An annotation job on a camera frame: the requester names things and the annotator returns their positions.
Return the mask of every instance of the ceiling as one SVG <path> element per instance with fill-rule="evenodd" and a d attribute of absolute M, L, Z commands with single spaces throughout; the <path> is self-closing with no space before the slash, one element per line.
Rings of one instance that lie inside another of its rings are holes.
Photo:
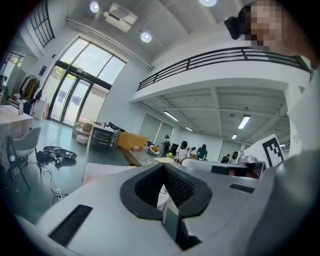
<path fill-rule="evenodd" d="M 199 0 L 96 0 L 101 12 L 109 11 L 112 3 L 116 3 L 138 16 L 127 33 L 108 24 L 102 14 L 93 24 L 95 13 L 89 8 L 91 0 L 68 1 L 69 18 L 112 37 L 138 56 L 144 52 L 144 60 L 152 63 L 164 50 L 189 34 L 214 31 L 217 24 L 236 16 L 244 4 L 253 0 L 217 0 L 212 7 L 201 5 Z M 140 31 L 151 33 L 152 41 L 142 42 Z"/>
<path fill-rule="evenodd" d="M 237 134 L 236 142 L 253 144 L 271 134 L 276 134 L 282 143 L 290 141 L 290 123 L 285 114 L 286 100 L 282 90 L 247 87 L 223 86 L 212 89 L 203 88 L 181 91 L 141 101 L 144 105 L 164 115 L 164 110 L 179 119 L 179 124 L 190 127 L 195 132 L 231 139 Z M 238 129 L 244 115 L 251 119 Z M 273 124 L 266 126 L 270 119 Z M 261 127 L 265 128 L 256 134 Z"/>

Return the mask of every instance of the power strip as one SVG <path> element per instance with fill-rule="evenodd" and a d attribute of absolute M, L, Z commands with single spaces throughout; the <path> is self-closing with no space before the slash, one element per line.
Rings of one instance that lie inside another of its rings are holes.
<path fill-rule="evenodd" d="M 56 193 L 58 194 L 58 200 L 62 200 L 61 189 L 59 187 L 56 189 Z"/>

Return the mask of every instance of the white tablecloth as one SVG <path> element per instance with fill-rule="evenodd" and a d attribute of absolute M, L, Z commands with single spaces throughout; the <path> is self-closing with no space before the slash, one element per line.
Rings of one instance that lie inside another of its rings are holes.
<path fill-rule="evenodd" d="M 23 113 L 18 115 L 18 109 L 11 105 L 0 105 L 0 165 L 4 170 L 10 167 L 7 157 L 8 135 L 18 139 L 27 134 L 33 127 L 32 116 Z"/>

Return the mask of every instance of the round ceiling light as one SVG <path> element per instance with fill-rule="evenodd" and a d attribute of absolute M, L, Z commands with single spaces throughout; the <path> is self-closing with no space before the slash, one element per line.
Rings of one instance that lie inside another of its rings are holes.
<path fill-rule="evenodd" d="M 99 4 L 97 2 L 95 2 L 95 1 L 93 1 L 92 3 L 90 3 L 90 10 L 94 14 L 99 12 Z"/>
<path fill-rule="evenodd" d="M 144 41 L 145 43 L 150 43 L 151 40 L 152 40 L 152 36 L 150 33 L 148 32 L 143 32 L 141 33 L 141 36 L 140 36 L 141 40 Z"/>
<path fill-rule="evenodd" d="M 199 0 L 199 2 L 205 7 L 211 7 L 217 3 L 217 0 Z"/>

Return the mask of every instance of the black rectangular slot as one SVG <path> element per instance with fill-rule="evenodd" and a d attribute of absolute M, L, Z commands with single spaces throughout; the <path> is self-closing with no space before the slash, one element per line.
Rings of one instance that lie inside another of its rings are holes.
<path fill-rule="evenodd" d="M 240 191 L 243 191 L 243 192 L 247 192 L 247 193 L 250 193 L 250 194 L 252 194 L 255 191 L 254 187 L 242 186 L 242 185 L 239 185 L 239 184 L 232 184 L 230 186 L 230 188 L 235 189 L 235 190 L 240 190 Z"/>
<path fill-rule="evenodd" d="M 79 204 L 60 224 L 49 237 L 58 244 L 66 247 L 85 221 L 93 208 Z"/>

